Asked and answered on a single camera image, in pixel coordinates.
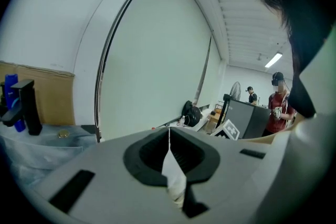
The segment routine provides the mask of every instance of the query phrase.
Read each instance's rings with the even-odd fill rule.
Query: blue bottle
[[[18,83],[17,74],[7,74],[5,76],[5,98],[8,110],[20,101],[19,90],[11,88],[16,83]],[[23,119],[18,120],[14,127],[18,132],[22,132],[26,128],[25,121]]]

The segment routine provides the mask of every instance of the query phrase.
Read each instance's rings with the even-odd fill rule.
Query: black faucet
[[[0,83],[1,86],[1,96],[0,96],[0,118],[5,115],[5,113],[8,111],[7,104],[6,104],[6,98],[5,98],[5,82]]]
[[[11,86],[13,89],[19,90],[20,101],[9,109],[0,119],[6,126],[13,126],[22,117],[28,126],[30,135],[39,135],[42,125],[38,117],[34,81],[32,79],[24,79]]]

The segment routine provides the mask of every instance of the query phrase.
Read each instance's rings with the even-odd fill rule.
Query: black machine
[[[270,113],[270,109],[233,100],[229,94],[226,94],[224,95],[224,106],[216,128],[226,120],[230,120],[234,124],[235,128],[239,130],[238,139],[261,137],[268,122]],[[224,131],[218,132],[215,135],[226,136]]]

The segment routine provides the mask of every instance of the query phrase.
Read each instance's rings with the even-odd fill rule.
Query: red shirt
[[[271,96],[268,99],[268,108],[273,110],[276,107],[281,106],[283,114],[294,114],[295,110],[288,104],[288,96],[285,97],[286,94],[287,94],[286,92],[282,94],[279,93],[271,94]],[[286,120],[277,119],[273,115],[273,113],[271,113],[271,115],[269,116],[268,123],[266,125],[266,130],[272,133],[277,133],[283,130],[285,127],[286,127]]]

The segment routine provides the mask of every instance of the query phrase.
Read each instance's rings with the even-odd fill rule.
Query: white wall
[[[225,59],[222,59],[219,64],[218,69],[218,78],[217,78],[217,84],[215,86],[216,91],[213,96],[212,102],[209,106],[209,108],[214,108],[215,105],[218,103],[218,100],[223,100],[223,94],[222,94],[222,88],[224,87],[224,81],[225,81],[225,72],[227,68],[227,62]]]
[[[185,102],[195,97],[210,36],[194,0],[132,0],[104,70],[102,137],[147,130],[180,116]],[[216,84],[220,58],[212,45],[208,77]],[[215,89],[205,90],[209,104]]]
[[[274,92],[271,80],[272,75],[265,72],[241,67],[227,66],[218,99],[222,101],[224,93],[229,94],[233,84],[238,81],[242,90],[240,101],[248,102],[249,94],[248,92],[245,92],[245,90],[247,87],[252,86],[253,90],[258,95],[258,98],[260,97],[259,105],[268,105],[268,98]],[[285,80],[287,86],[289,89],[291,89],[292,80]]]
[[[108,32],[126,0],[12,0],[0,60],[74,73],[77,124],[94,124],[94,88]]]
[[[197,106],[205,106],[212,104],[213,98],[218,95],[218,73],[220,72],[219,65],[221,64],[219,53],[217,50],[214,38],[211,39],[208,64],[205,72],[205,77],[199,95]]]

